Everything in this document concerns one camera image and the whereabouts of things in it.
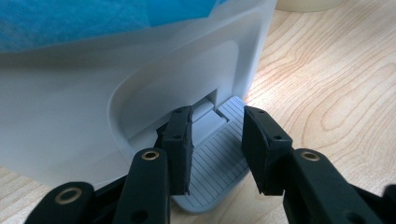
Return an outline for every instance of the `blue plastic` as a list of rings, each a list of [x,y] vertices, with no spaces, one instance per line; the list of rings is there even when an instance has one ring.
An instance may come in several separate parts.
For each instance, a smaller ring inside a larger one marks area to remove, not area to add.
[[[207,17],[224,0],[4,0],[0,52],[38,49]]]

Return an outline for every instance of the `screw hole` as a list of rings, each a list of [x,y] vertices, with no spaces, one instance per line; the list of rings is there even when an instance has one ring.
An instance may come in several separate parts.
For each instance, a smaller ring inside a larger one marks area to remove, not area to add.
[[[148,151],[142,155],[143,160],[145,161],[154,161],[155,159],[160,157],[160,153],[156,151]]]
[[[312,152],[305,151],[305,152],[301,153],[301,156],[304,159],[309,160],[309,161],[319,161],[320,160],[320,157],[317,154],[312,153]]]
[[[72,203],[81,196],[82,190],[80,188],[71,187],[68,189],[62,190],[55,197],[55,202],[60,205]]]
[[[133,223],[143,223],[149,218],[149,213],[145,210],[140,210],[132,213],[131,221]]]
[[[364,221],[364,218],[362,218],[360,215],[352,212],[346,213],[346,218],[350,223],[354,224],[364,224],[366,221]]]

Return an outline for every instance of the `light wood surface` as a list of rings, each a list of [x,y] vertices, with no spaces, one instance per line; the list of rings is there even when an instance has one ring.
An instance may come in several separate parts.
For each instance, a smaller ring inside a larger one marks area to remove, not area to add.
[[[268,111],[295,148],[320,151],[347,181],[381,194],[396,183],[396,2],[276,11],[245,100]],[[0,223],[22,223],[48,190],[0,168]],[[206,214],[172,207],[172,223],[287,223],[282,198],[259,195],[251,175]]]

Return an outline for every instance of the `white plastic object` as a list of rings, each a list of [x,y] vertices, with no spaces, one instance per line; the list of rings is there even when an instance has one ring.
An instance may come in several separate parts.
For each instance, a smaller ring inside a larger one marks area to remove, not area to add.
[[[0,54],[0,165],[53,187],[126,175],[172,110],[247,93],[275,4],[229,0],[206,19]]]

